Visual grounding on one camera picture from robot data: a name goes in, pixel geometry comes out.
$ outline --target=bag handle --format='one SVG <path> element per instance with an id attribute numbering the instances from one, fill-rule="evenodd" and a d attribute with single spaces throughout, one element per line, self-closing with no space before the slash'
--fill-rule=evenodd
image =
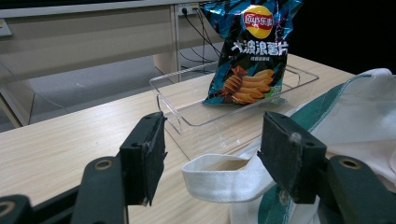
<path id="1" fill-rule="evenodd" d="M 261 139 L 235 155 L 205 154 L 182 167 L 187 191 L 195 198 L 212 203 L 244 203 L 253 201 L 275 182 L 257 156 Z M 209 170 L 227 161 L 248 161 L 240 170 Z"/>

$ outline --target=lay's logo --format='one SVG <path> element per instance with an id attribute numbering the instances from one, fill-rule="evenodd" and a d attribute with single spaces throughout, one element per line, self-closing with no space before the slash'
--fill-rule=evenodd
<path id="1" fill-rule="evenodd" d="M 264 39 L 271 34 L 274 17 L 268 8 L 250 6 L 243 12 L 243 19 L 247 30 L 255 37 Z"/>

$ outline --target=floor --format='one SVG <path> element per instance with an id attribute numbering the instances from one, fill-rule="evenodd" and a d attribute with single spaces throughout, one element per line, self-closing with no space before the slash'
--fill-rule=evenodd
<path id="1" fill-rule="evenodd" d="M 218 50 L 222 43 L 214 44 Z M 218 54 L 211 46 L 182 49 L 182 68 L 216 62 Z M 53 119 L 68 113 L 149 91 L 149 80 L 162 76 L 152 56 L 104 64 L 96 67 L 29 79 L 35 93 L 30 123 Z M 0 109 L 0 132 L 14 129 Z"/>

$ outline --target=black cable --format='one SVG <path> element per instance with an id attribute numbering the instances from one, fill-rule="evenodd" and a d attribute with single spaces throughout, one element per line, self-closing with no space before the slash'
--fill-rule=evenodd
<path id="1" fill-rule="evenodd" d="M 215 46 L 213 46 L 213 44 L 212 44 L 212 42 L 211 42 L 210 40 L 206 39 L 205 36 L 202 35 L 202 34 L 198 31 L 198 29 L 191 23 L 191 21 L 190 21 L 189 18 L 187 17 L 187 14 L 185 14 L 184 17 L 186 18 L 187 22 L 192 26 L 192 28 L 194 28 L 194 30 L 198 33 L 198 35 L 200 35 L 200 36 L 204 39 L 204 41 L 206 41 L 206 42 L 215 50 L 215 52 L 216 52 L 216 53 L 218 54 L 218 56 L 219 56 L 220 51 L 219 51 L 218 49 L 216 49 Z"/>
<path id="2" fill-rule="evenodd" d="M 194 59 L 189 59 L 186 56 L 184 56 L 181 52 L 179 54 L 181 55 L 181 57 L 183 57 L 187 61 L 194 62 L 194 63 L 201 63 L 202 62 L 202 61 L 197 61 L 197 60 L 194 60 Z M 206 60 L 205 63 L 213 63 L 213 61 Z"/>
<path id="3" fill-rule="evenodd" d="M 198 57 L 203 58 L 203 59 L 206 60 L 208 63 L 213 63 L 213 62 L 214 62 L 213 60 L 210 60 L 210 59 L 207 59 L 207 58 L 201 56 L 201 55 L 200 55 L 199 53 L 197 53 L 197 51 L 195 51 L 193 48 L 191 48 L 191 50 L 192 50 L 196 55 L 198 55 Z"/>
<path id="4" fill-rule="evenodd" d="M 196 14 L 198 15 L 198 18 L 199 18 L 199 20 L 200 20 L 200 22 L 201 22 L 201 24 L 202 24 L 203 33 L 205 32 L 205 34 L 206 34 L 206 36 L 207 36 L 208 43 L 210 44 L 210 46 L 212 46 L 212 48 L 215 50 L 215 52 L 216 52 L 216 53 L 218 54 L 218 56 L 219 56 L 219 54 L 220 54 L 221 52 L 220 52 L 218 49 L 216 49 L 215 46 L 213 46 L 212 40 L 210 39 L 209 34 L 207 33 L 206 28 L 205 28 L 205 26 L 204 26 L 204 17 L 202 16 L 201 11 L 200 11 L 198 8 L 195 8 L 194 10 L 195 10 Z"/>

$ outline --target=white tote bag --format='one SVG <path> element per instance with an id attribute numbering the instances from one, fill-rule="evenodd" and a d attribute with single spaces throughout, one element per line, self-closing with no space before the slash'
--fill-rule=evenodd
<path id="1" fill-rule="evenodd" d="M 374 69 L 353 77 L 288 114 L 327 145 L 328 156 L 345 155 L 369 165 L 396 192 L 396 76 Z M 257 157 L 261 138 L 234 155 L 206 154 L 182 168 L 188 192 L 212 203 L 231 203 L 233 224 L 320 223 L 318 201 L 295 204 Z M 243 169 L 213 171 L 226 161 Z"/>

